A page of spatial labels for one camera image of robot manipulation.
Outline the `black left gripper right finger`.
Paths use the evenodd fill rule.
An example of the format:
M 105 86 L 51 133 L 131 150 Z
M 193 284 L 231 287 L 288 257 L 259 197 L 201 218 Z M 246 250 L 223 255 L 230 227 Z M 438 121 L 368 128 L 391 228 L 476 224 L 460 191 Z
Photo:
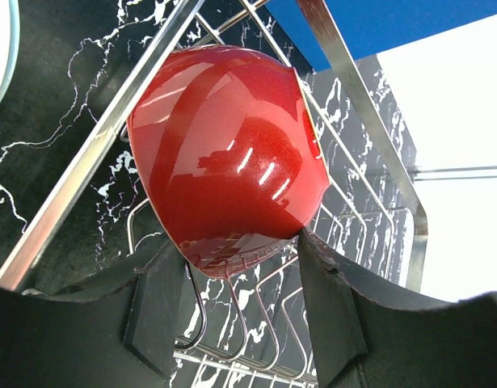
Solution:
M 497 387 L 497 292 L 460 302 L 428 297 L 309 230 L 297 250 L 321 387 Z

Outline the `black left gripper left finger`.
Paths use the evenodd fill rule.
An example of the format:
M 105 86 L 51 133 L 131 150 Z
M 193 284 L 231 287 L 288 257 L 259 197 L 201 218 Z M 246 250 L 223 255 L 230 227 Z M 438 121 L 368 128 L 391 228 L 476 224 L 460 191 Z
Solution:
M 165 387 L 185 261 L 142 247 L 53 295 L 0 288 L 0 387 Z

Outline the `cream and blue plate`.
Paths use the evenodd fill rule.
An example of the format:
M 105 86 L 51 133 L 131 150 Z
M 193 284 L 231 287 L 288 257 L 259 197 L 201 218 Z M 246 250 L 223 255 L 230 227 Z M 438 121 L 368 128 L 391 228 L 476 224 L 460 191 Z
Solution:
M 15 71 L 19 41 L 19 1 L 0 0 L 0 103 Z

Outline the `red bowl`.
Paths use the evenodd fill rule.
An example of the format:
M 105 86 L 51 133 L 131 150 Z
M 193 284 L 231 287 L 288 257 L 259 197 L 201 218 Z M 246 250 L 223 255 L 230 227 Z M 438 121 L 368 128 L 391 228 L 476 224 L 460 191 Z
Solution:
M 174 51 L 127 128 L 158 220 L 211 278 L 277 253 L 309 225 L 330 185 L 297 71 L 253 49 Z

